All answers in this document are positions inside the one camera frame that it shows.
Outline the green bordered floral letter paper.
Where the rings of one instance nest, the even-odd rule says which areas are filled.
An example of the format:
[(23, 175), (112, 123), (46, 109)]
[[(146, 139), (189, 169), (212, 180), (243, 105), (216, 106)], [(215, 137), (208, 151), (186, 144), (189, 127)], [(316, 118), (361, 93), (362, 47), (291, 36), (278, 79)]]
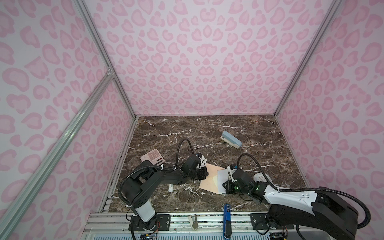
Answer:
[(230, 177), (230, 171), (228, 169), (218, 170), (217, 171), (217, 186), (222, 188), (223, 184), (227, 181), (232, 181)]

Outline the white glue stick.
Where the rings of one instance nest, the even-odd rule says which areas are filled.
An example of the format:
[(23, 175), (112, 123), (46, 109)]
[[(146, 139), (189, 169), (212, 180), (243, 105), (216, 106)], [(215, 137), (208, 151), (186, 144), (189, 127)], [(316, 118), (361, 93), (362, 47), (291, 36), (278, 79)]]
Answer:
[(174, 185), (169, 184), (168, 192), (172, 193), (174, 191)]

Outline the pink envelope with cream flap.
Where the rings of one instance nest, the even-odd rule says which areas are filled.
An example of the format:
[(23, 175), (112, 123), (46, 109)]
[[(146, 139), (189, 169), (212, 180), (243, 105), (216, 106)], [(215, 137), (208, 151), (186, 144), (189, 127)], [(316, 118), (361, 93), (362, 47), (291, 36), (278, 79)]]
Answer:
[(200, 189), (209, 191), (214, 194), (225, 194), (225, 189), (218, 188), (217, 186), (217, 171), (218, 170), (223, 170), (224, 168), (207, 164), (207, 170), (209, 172), (209, 175), (205, 180), (202, 180), (200, 183)]

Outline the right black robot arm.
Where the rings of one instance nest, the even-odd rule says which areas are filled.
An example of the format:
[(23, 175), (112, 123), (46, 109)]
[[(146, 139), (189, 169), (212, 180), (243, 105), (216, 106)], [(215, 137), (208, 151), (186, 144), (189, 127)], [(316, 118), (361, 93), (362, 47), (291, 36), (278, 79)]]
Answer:
[(326, 232), (336, 240), (353, 240), (358, 229), (358, 212), (329, 189), (288, 192), (272, 187), (270, 176), (258, 173), (250, 177), (241, 169), (228, 169), (218, 181), (226, 194), (245, 195), (270, 208), (263, 217), (252, 216), (254, 230), (287, 230), (304, 226)]

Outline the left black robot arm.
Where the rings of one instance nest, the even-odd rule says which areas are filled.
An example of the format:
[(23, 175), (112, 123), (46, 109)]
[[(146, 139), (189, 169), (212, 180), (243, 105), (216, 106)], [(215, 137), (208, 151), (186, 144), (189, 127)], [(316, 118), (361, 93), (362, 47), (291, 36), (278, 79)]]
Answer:
[(160, 185), (182, 185), (194, 180), (204, 180), (208, 175), (207, 160), (200, 153), (188, 157), (180, 167), (165, 168), (142, 162), (119, 184), (118, 196), (144, 223), (155, 221), (156, 211), (150, 198)]

